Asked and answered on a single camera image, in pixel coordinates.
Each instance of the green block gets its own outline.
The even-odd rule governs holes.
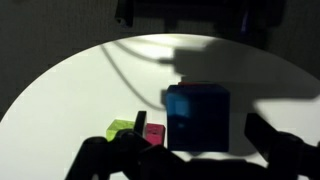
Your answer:
[[[111,125],[107,129],[107,140],[108,142],[112,141],[116,136],[117,132],[122,129],[133,129],[134,122],[133,121],[125,121],[125,120],[114,120]]]

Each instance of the white table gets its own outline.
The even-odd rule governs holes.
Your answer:
[[[245,115],[253,111],[310,144],[320,140],[320,83],[298,67],[217,38],[140,36],[80,52],[23,91],[0,123],[0,179],[64,179],[83,140],[105,136],[114,119],[134,120],[139,110],[148,112],[148,122],[166,125],[161,92],[181,77],[231,92],[234,152],[197,157],[246,158],[265,166],[242,134]]]

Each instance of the red block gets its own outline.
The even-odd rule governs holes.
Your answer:
[[[152,145],[163,145],[166,128],[163,125],[147,123],[146,140]]]

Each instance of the cube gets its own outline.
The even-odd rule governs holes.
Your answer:
[[[152,145],[163,145],[166,128],[163,125],[148,123],[146,126],[146,140]]]
[[[133,129],[134,121],[114,120],[107,129],[106,138],[108,142],[112,141],[117,132],[122,129]]]
[[[215,84],[180,83],[166,94],[168,149],[227,152],[230,93]]]

